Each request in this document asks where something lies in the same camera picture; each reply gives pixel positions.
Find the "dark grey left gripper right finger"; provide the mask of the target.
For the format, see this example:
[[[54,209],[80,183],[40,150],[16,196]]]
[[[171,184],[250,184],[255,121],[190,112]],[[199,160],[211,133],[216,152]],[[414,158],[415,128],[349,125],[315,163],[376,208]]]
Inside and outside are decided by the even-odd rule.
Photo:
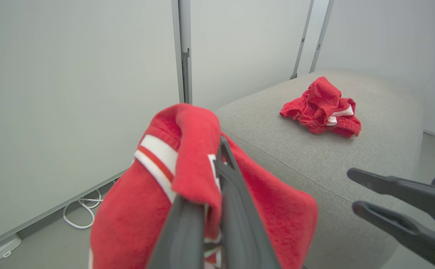
[[[223,267],[280,269],[282,266],[224,136],[215,161],[222,190]]]

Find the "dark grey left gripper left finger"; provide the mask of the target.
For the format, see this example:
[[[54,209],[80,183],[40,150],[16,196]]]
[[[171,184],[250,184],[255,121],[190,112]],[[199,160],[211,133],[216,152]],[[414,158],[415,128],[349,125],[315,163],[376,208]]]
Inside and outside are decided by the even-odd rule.
[[[204,206],[177,195],[154,246],[148,269],[204,268]]]

